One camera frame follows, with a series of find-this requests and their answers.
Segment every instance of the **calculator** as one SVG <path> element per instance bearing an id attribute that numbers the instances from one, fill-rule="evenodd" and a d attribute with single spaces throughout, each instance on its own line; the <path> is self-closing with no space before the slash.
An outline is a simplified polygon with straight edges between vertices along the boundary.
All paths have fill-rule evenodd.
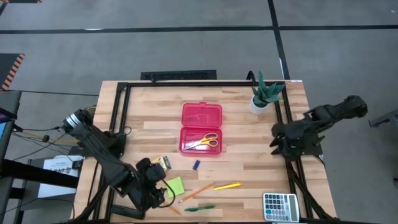
<path id="1" fill-rule="evenodd" d="M 265 193 L 264 218 L 272 222 L 299 222 L 299 203 L 295 194 Z"/>

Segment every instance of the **white pot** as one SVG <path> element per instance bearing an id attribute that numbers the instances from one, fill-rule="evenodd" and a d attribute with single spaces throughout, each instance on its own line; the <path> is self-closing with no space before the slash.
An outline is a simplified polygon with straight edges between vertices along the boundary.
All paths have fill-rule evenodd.
<path id="1" fill-rule="evenodd" d="M 250 111 L 254 114 L 263 114 L 266 111 L 269 104 L 267 104 L 267 106 L 265 106 L 263 108 L 260 108 L 253 103 L 253 99 L 254 99 L 254 95 L 251 97 L 251 100 L 250 100 Z"/>

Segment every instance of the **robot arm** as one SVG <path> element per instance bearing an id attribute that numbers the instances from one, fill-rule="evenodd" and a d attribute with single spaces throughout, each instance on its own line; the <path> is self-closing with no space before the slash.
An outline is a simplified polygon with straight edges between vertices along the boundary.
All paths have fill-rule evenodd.
<path id="1" fill-rule="evenodd" d="M 93 125 L 90 115 L 85 110 L 78 110 L 63 121 L 63 129 L 80 140 L 80 146 L 89 150 L 101 164 L 106 182 L 117 193 L 128 195 L 136 210 L 131 210 L 130 217 L 144 219 L 145 212 L 159 207 L 164 202 L 165 189 L 156 189 L 156 183 L 166 176 L 159 164 L 151 164 L 148 158 L 137 163 L 137 169 L 118 159 L 113 149 L 124 147 L 126 135 L 102 132 Z"/>
<path id="2" fill-rule="evenodd" d="M 349 96 L 335 106 L 323 105 L 305 112 L 304 118 L 288 124 L 275 124 L 272 127 L 274 140 L 272 146 L 278 148 L 274 155 L 282 154 L 288 160 L 295 161 L 301 155 L 322 155 L 320 142 L 324 136 L 318 134 L 331 128 L 342 119 L 361 118 L 368 108 L 359 96 Z"/>

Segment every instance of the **pen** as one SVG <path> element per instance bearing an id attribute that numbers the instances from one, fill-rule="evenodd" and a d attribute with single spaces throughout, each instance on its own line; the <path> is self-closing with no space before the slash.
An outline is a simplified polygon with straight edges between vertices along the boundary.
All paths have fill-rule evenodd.
<path id="1" fill-rule="evenodd" d="M 211 208 L 215 208 L 215 206 L 214 205 L 207 205 L 207 206 L 198 207 L 198 208 L 187 208 L 184 211 L 186 211 L 186 212 L 195 212 L 197 210 L 211 209 Z"/>
<path id="2" fill-rule="evenodd" d="M 185 201 L 186 199 L 192 198 L 193 196 L 195 196 L 195 195 L 199 194 L 200 192 L 202 192 L 202 191 L 204 191 L 204 190 L 206 190 L 206 189 L 210 188 L 210 187 L 211 187 L 211 186 L 213 186 L 213 185 L 214 185 L 214 183 L 212 183 L 212 184 L 209 184 L 209 185 L 207 185 L 206 187 L 204 187 L 204 188 L 202 188 L 202 189 L 198 190 L 197 192 L 194 192 L 194 193 L 192 193 L 192 194 L 190 194 L 190 195 L 186 196 L 186 197 L 185 197 L 185 198 L 183 198 L 181 201 L 179 201 L 179 203 L 181 203 L 181 202 Z"/>
<path id="3" fill-rule="evenodd" d="M 214 190 L 228 189 L 228 188 L 237 187 L 237 186 L 240 186 L 240 185 L 242 185 L 242 184 L 241 183 L 228 184 L 228 185 L 225 185 L 225 186 L 222 186 L 222 187 L 216 187 L 216 188 L 214 188 Z"/>

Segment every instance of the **potted plant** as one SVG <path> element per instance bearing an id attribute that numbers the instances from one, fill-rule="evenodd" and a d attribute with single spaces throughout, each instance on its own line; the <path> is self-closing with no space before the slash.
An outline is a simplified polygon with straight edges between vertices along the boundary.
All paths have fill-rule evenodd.
<path id="1" fill-rule="evenodd" d="M 272 84 L 267 88 L 264 80 L 262 79 L 262 73 L 259 72 L 259 88 L 253 89 L 253 97 L 250 101 L 250 110 L 254 114 L 262 114 L 265 112 L 269 103 L 276 102 L 279 100 L 279 93 L 285 88 L 285 84 L 276 85 Z"/>

